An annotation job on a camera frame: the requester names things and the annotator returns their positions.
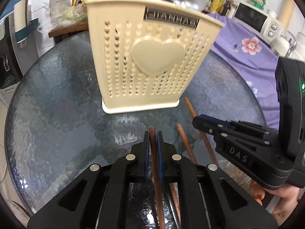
heart shape emblem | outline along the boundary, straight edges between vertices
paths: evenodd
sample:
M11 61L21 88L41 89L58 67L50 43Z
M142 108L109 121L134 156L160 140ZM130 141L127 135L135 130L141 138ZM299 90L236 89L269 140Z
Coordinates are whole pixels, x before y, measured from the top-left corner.
M131 56L136 66L149 76L157 76L167 71L181 60L184 54L181 41L175 39L161 41L151 36L137 39L131 49Z

purple tablecloth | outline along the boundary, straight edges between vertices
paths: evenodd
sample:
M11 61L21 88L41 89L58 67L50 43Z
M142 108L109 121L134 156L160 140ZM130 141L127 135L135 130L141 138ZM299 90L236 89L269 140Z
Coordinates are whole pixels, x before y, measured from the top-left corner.
M267 126L278 129L279 103L274 74L278 57L240 23L216 13L209 15L226 25L211 50L241 75L256 96Z

wooden chopstick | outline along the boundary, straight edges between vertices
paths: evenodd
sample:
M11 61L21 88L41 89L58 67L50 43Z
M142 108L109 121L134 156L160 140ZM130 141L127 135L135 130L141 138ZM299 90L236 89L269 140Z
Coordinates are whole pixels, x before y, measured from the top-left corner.
M162 184L160 182L159 171L158 171L158 148L156 140L156 130L154 127L149 127L149 140L150 140L150 150L152 155L152 173L155 186L155 196L157 204L157 214L159 219L160 229L165 229L164 224L164 212L162 206Z
M176 214L178 216L178 220L179 220L179 223L181 225L179 198L178 198L178 195L177 195L177 192L176 192L176 189L175 189L175 184L169 183L169 186L170 186L170 193L171 193L172 198L173 198L173 203L175 205Z
M187 97L185 97L183 100L184 100L188 110L190 111L190 114L191 114L192 118L196 117L197 114L196 114L196 112L195 112L195 110L194 110L190 100ZM210 144L210 142L209 142L205 132L199 131L199 133L200 133L200 135L201 135L201 137L202 137L202 139L203 139L203 141L205 143L205 146L206 146L206 148L208 150L208 153L209 153L209 155L211 157L212 162L214 164L218 164L217 159L216 159L215 154L214 154L214 151L213 151L213 149L211 147L211 144Z
M178 125L176 126L176 129L177 129L177 131L178 131L178 134L179 134L180 138L182 139L182 142L183 142L184 147L185 147L185 149L186 149L186 151L187 151L187 153L188 153L188 155L189 155L189 157L190 157L190 160L191 160L193 163L197 164L197 160L196 160L196 158L195 158L195 155L194 155L194 153L193 153L192 147L191 147L190 142L189 142L189 140L188 140L188 138L187 138L187 136L186 136L186 134L185 134L185 132L184 132L184 130L183 130L182 125L181 125L181 124L178 124Z

faucet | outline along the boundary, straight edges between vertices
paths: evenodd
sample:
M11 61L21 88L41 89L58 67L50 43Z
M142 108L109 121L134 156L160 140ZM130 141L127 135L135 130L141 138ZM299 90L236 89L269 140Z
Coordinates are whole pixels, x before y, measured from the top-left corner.
M289 31L287 31L289 34L291 34L291 36L292 36L292 38L294 39L294 43L293 43L293 46L291 47L291 48L289 48L288 49L288 51L287 51L287 53L286 53L286 55L285 55L285 58L289 58L289 56L290 56L290 54L295 50L295 48L296 48L296 40L295 40L295 37L294 37L294 35L291 33L291 32L289 32Z

fingernail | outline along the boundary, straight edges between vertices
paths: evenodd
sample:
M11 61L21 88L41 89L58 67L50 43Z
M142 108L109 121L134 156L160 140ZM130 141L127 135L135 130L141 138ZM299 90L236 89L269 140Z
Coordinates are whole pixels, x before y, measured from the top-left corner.
M255 198L259 199L259 200L262 200L263 199L263 195L261 194L257 194L256 196L254 196Z

